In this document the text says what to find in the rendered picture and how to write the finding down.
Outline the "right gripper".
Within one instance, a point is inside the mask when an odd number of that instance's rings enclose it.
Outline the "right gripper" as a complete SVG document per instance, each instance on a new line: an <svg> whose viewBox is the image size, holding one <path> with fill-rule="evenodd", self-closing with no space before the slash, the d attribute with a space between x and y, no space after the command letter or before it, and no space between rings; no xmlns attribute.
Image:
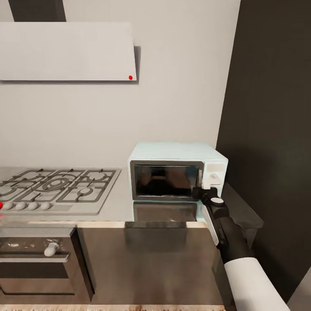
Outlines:
<svg viewBox="0 0 311 311"><path fill-rule="evenodd" d="M202 189L202 187L195 187L193 185L193 187L192 187L192 197L194 199L199 199L199 200L202 201L203 196L205 194L218 195L218 189L216 187L211 187L210 190L205 190L205 189Z"/></svg>

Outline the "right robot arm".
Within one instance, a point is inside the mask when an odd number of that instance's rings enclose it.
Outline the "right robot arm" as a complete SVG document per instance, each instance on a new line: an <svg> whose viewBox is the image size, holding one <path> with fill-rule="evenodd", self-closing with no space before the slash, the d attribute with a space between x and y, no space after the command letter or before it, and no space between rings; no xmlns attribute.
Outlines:
<svg viewBox="0 0 311 311"><path fill-rule="evenodd" d="M203 202L204 218L216 248L220 250L236 311L290 311L248 245L244 229L229 217L225 201L218 197L221 179L203 179L192 187L192 197Z"/></svg>

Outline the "microwave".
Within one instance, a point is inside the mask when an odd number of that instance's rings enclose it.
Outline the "microwave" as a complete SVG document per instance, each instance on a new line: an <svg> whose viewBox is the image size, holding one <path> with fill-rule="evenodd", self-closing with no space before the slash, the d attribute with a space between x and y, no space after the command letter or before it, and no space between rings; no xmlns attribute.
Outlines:
<svg viewBox="0 0 311 311"><path fill-rule="evenodd" d="M191 201L203 179L225 180L228 159L207 143L137 143L128 159L132 200ZM222 185L210 185L218 189Z"/></svg>

